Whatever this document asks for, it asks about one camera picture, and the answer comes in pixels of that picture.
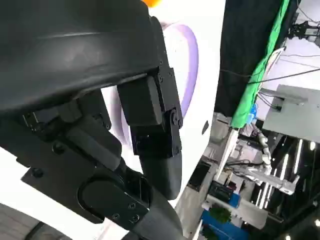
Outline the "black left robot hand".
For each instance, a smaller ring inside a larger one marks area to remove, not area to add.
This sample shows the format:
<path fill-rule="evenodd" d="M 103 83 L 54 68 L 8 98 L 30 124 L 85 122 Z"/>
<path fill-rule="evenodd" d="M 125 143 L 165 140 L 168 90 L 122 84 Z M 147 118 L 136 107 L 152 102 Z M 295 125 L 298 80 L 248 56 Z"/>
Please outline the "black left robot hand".
<path fill-rule="evenodd" d="M 128 240 L 181 240 L 182 126 L 143 1 L 1 1 L 0 145 L 23 182 Z"/>

